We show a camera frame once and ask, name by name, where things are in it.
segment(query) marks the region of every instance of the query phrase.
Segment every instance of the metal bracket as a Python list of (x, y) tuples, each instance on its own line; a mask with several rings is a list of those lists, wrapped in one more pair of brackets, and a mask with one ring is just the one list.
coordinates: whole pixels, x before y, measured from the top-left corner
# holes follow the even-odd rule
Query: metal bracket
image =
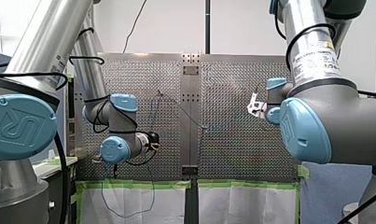
[(197, 165), (184, 165), (182, 166), (182, 175), (197, 175), (199, 167)]
[(184, 66), (184, 75), (199, 75), (199, 66)]

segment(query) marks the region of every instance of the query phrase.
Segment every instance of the pegboard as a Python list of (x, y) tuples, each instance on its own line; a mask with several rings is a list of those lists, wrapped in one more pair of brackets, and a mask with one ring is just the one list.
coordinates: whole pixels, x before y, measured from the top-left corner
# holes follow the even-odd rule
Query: pegboard
[(266, 80), (289, 77), (283, 57), (202, 56), (199, 178), (293, 181), (293, 159), (280, 130), (247, 113), (255, 89), (266, 99)]
[[(160, 134), (161, 150), (148, 165), (153, 178), (181, 179), (183, 165), (197, 165), (198, 178), (295, 181), (294, 162), (279, 129), (246, 110), (255, 88), (264, 101), (267, 78), (289, 74), (284, 57), (197, 55), (192, 63), (186, 55), (101, 55), (109, 92), (136, 95), (138, 129)], [(76, 111), (76, 119), (81, 119), (81, 110)], [(77, 178), (104, 178), (109, 167), (92, 159), (107, 133), (94, 133), (88, 123), (81, 125), (81, 131), (76, 144), (87, 155), (79, 162)], [(125, 163), (118, 166), (118, 177), (151, 179), (145, 166)]]

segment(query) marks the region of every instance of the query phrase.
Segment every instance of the ur logo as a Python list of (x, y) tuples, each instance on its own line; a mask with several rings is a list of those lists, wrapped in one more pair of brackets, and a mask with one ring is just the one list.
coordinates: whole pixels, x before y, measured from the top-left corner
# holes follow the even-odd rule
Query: ur logo
[(0, 123), (0, 142), (33, 147), (45, 118), (21, 109), (9, 109)]

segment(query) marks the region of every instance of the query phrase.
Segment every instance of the blue joint cap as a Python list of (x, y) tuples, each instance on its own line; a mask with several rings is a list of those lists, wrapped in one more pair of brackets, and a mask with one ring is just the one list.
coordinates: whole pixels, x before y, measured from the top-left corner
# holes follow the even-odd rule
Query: blue joint cap
[(130, 94), (112, 94), (110, 101), (117, 107), (126, 112), (135, 113), (138, 110), (137, 98)]
[(267, 90), (272, 90), (283, 86), (287, 83), (287, 79), (284, 77), (272, 77), (267, 79)]
[(34, 156), (56, 132), (57, 119), (46, 102), (25, 94), (0, 96), (0, 161)]
[(266, 119), (269, 123), (274, 125), (280, 124), (280, 107), (274, 107), (270, 109), (266, 114)]
[(332, 149), (327, 130), (315, 112), (301, 99), (283, 101), (281, 134), (286, 149), (300, 161), (329, 163)]
[(131, 151), (129, 144), (124, 139), (110, 136), (101, 144), (100, 154), (104, 161), (117, 164), (128, 160), (131, 156)]

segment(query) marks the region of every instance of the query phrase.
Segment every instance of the warning label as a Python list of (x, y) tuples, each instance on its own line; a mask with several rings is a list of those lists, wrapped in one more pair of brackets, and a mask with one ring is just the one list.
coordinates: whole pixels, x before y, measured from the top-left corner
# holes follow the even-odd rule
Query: warning label
[(295, 81), (315, 76), (317, 73), (332, 73), (340, 76), (341, 71), (333, 45), (328, 42), (318, 42), (318, 45), (310, 51), (297, 55), (293, 63)]
[[(65, 68), (65, 65), (66, 65), (66, 60), (62, 56), (57, 55), (51, 67), (51, 72), (62, 73)], [(50, 84), (50, 86), (53, 86), (53, 87), (56, 87), (59, 81), (60, 81), (60, 77), (58, 76), (47, 77), (45, 79), (45, 82), (48, 82), (48, 84)]]

